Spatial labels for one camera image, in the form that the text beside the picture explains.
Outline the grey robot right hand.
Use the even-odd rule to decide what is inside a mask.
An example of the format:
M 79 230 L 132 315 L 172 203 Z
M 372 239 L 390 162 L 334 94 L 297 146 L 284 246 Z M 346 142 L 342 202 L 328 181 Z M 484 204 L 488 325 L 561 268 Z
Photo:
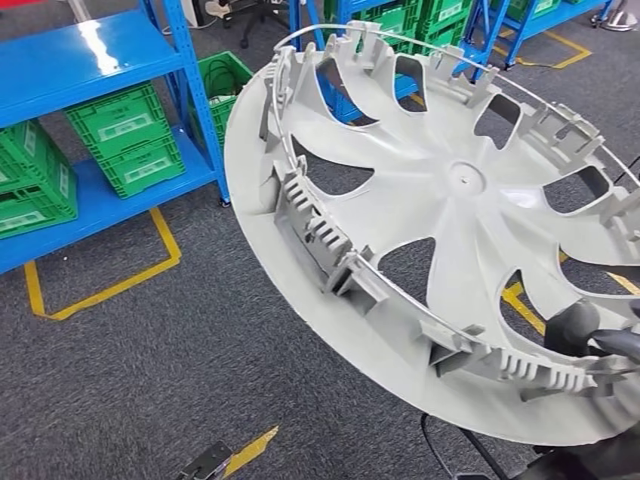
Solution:
M 544 346 L 570 356 L 617 354 L 638 363 L 639 335 L 627 327 L 605 329 L 595 310 L 575 304 L 546 322 Z M 639 425 L 594 444 L 537 447 L 540 456 L 518 479 L 638 479 Z

